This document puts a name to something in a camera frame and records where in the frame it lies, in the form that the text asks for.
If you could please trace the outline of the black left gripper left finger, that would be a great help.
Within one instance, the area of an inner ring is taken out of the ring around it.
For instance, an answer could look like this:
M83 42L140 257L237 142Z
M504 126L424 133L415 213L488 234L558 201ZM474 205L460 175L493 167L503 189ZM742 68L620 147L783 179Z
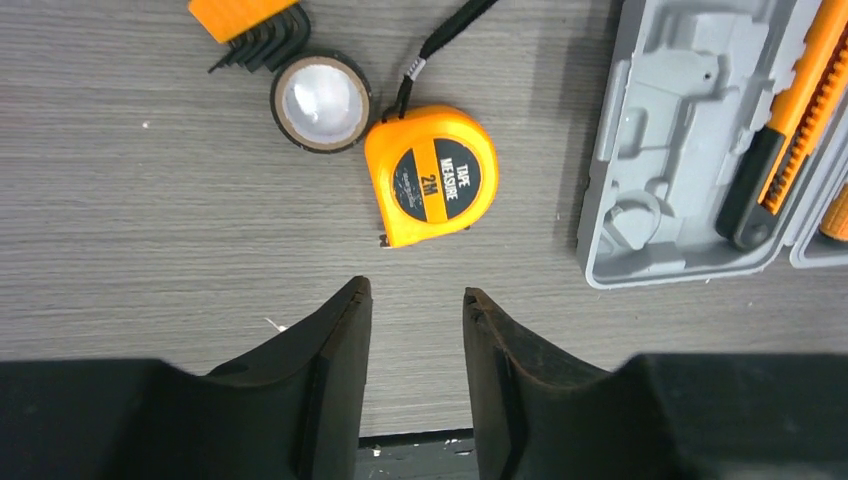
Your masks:
M357 276L205 375L159 359L5 362L5 479L350 479L372 329Z

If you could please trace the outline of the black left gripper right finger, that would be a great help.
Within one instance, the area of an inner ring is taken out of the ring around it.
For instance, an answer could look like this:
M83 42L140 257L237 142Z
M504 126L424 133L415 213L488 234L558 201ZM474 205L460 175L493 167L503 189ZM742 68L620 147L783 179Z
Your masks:
M843 479L842 354L642 353L607 371L463 299L483 479Z

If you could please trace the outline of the orange phillips screwdriver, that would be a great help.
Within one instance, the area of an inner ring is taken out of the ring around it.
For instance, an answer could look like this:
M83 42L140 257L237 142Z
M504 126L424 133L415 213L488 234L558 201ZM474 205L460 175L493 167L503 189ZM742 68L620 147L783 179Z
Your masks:
M826 209L819 232L831 240L846 243L848 239L848 184L844 183Z

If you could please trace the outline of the orange utility knife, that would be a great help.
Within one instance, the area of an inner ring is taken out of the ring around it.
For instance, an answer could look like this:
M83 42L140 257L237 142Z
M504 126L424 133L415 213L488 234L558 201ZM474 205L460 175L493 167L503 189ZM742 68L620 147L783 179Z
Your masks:
M847 3L823 1L794 65L790 88L743 155L718 213L717 233L747 252L774 233L797 176L847 87Z

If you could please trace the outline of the orange tape measure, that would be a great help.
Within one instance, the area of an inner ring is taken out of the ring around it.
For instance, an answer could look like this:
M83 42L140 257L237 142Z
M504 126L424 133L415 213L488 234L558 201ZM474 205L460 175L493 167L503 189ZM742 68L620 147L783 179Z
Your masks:
M453 106L409 105L427 61L492 5L467 1L435 29L404 74L394 103L365 137L365 160L384 226L383 248L467 230L493 203L499 167L483 127Z

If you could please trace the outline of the small round silver disc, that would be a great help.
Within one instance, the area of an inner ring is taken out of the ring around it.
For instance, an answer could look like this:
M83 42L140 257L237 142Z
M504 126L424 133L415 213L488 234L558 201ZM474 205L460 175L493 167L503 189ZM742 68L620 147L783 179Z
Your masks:
M272 81L272 117L298 148L334 154L364 138L375 107L363 69L338 50L307 50L284 62Z

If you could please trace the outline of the grey plastic tool case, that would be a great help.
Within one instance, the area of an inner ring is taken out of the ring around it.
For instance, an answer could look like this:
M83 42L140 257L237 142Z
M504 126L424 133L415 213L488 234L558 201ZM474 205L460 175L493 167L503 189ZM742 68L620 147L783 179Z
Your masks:
M623 3L577 234L592 287L753 274L783 249L797 269L846 264L819 225L847 183L847 87L769 240L743 252L715 229L822 2Z

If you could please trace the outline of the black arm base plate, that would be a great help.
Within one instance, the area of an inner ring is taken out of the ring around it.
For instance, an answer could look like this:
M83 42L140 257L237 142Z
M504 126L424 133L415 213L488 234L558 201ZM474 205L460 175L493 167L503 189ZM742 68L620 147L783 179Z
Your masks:
M363 437L354 479L479 478L472 429Z

